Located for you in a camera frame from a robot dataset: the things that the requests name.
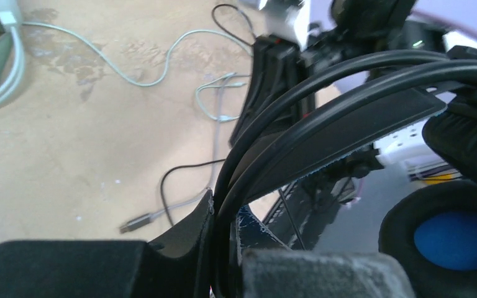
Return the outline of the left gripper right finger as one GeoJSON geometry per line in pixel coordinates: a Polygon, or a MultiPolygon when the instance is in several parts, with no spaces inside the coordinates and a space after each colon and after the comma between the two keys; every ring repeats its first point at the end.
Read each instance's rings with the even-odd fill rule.
{"type": "Polygon", "coordinates": [[[415,297],[392,257],[291,250],[249,207],[235,219],[235,245],[236,297],[415,297]]]}

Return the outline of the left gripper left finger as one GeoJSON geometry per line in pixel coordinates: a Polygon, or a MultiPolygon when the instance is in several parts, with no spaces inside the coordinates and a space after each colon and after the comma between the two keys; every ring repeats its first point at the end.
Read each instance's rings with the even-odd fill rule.
{"type": "Polygon", "coordinates": [[[0,297],[208,297],[214,201],[143,240],[14,240],[0,244],[0,297]]]}

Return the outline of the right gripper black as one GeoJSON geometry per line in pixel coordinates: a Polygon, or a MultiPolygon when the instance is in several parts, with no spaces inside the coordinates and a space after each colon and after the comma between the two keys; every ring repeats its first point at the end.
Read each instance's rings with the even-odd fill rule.
{"type": "Polygon", "coordinates": [[[229,138],[234,146],[272,102],[307,79],[313,70],[378,52],[402,29],[415,1],[311,1],[307,49],[273,35],[253,44],[252,75],[242,111],[229,138]]]}

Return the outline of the black blue headphones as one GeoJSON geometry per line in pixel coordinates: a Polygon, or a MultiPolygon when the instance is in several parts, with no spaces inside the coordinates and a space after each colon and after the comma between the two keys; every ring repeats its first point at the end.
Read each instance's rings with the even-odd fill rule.
{"type": "Polygon", "coordinates": [[[229,261],[230,225],[245,204],[342,160],[379,138],[427,119],[424,139],[466,179],[423,188],[401,201],[385,218],[379,235],[379,253],[401,265],[415,297],[477,297],[477,269],[459,271],[437,266],[414,244],[414,230],[424,219],[463,207],[477,211],[477,102],[458,102],[449,109],[435,98],[425,109],[424,101],[402,95],[403,91],[451,81],[477,88],[477,54],[452,58],[421,50],[379,52],[331,66],[270,104],[232,147],[217,180],[211,281],[214,294],[235,295],[229,261]],[[250,155],[257,138],[288,106],[338,79],[386,66],[397,66],[398,70],[320,106],[256,156],[250,155]]]}

